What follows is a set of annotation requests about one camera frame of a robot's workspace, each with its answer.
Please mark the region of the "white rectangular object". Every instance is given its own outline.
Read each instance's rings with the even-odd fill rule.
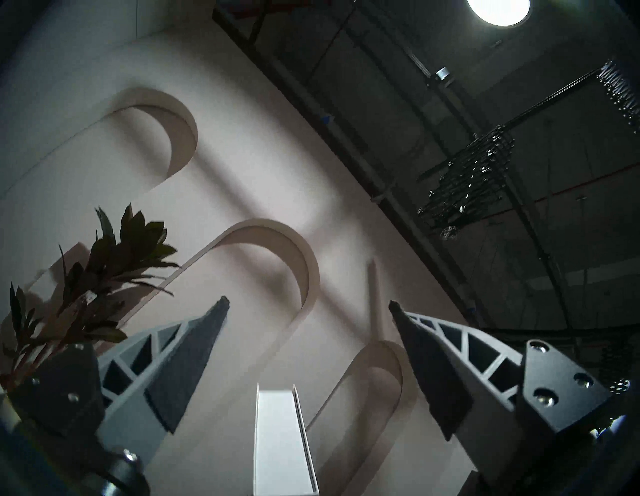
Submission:
[[[317,496],[298,391],[260,391],[255,402],[253,496]]]

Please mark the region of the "arched wall cutout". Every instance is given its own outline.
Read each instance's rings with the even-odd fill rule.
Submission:
[[[250,243],[262,246],[280,257],[293,272],[300,288],[302,308],[287,331],[293,331],[297,325],[306,318],[316,303],[320,290],[320,269],[316,256],[307,241],[291,227],[270,219],[250,219],[240,222],[211,241],[192,258],[187,260],[179,269],[159,286],[166,288],[172,281],[180,277],[195,262],[218,245]],[[123,319],[120,325],[124,325],[159,293],[153,291],[143,298]]]
[[[326,496],[363,494],[396,442],[417,400],[418,386],[406,351],[394,342],[374,341],[364,347],[353,359],[320,410],[307,424],[307,432],[310,432],[317,420],[321,418],[340,386],[349,377],[373,367],[389,372],[397,380],[401,388],[400,394],[391,416],[387,418],[384,425],[380,426],[377,438],[365,447],[356,464],[351,461],[352,467],[349,467],[351,470],[347,473],[344,471],[348,457],[353,456],[353,453],[358,452],[362,447],[351,445],[348,433],[345,433],[342,442],[334,449],[323,466],[316,467],[320,490],[324,489]]]
[[[33,167],[40,163],[44,157],[56,150],[70,138],[73,138],[76,134],[87,129],[109,114],[129,107],[145,106],[158,107],[182,118],[191,129],[197,148],[198,126],[190,110],[180,100],[165,92],[151,88],[129,88],[96,103],[80,115],[66,119],[46,136],[33,136],[31,143],[25,147],[25,152],[17,161],[20,164],[29,165],[19,177],[27,174]],[[19,177],[16,177],[14,180],[10,178],[8,181],[9,184],[5,186],[6,189],[2,190],[0,197],[4,196],[14,184],[20,181]]]

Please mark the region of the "bolt head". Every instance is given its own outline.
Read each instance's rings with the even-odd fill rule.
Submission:
[[[132,453],[128,449],[124,451],[124,457],[132,463],[135,463],[138,460],[138,455],[135,453]]]

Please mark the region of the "round light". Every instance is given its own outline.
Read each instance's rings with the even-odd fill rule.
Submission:
[[[525,20],[530,0],[467,0],[476,15],[494,26],[513,26]]]

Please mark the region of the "red line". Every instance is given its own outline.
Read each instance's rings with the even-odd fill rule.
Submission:
[[[573,191],[574,189],[584,188],[585,186],[589,186],[590,184],[594,184],[594,183],[599,182],[599,181],[601,181],[603,179],[608,179],[609,177],[613,177],[615,175],[622,174],[623,172],[626,172],[626,171],[631,170],[634,167],[638,167],[638,166],[640,166],[640,162],[628,165],[626,167],[623,167],[622,169],[619,169],[619,170],[610,172],[608,174],[605,174],[603,176],[597,177],[596,179],[591,179],[591,180],[589,180],[587,182],[583,182],[582,184],[577,184],[576,186],[572,186],[570,188],[563,189],[562,191],[558,191],[557,193],[552,193],[551,196],[559,196],[559,195],[563,195],[565,193],[569,193],[570,191]],[[545,196],[544,198],[539,198],[534,203],[537,204],[537,203],[540,203],[540,202],[544,202],[546,199],[547,199],[547,197]],[[502,212],[497,212],[495,214],[487,215],[486,217],[482,217],[481,220],[486,220],[486,219],[490,219],[491,217],[496,217],[498,215],[506,214],[507,212],[511,212],[512,210],[513,209],[506,209],[506,210],[503,210]]]

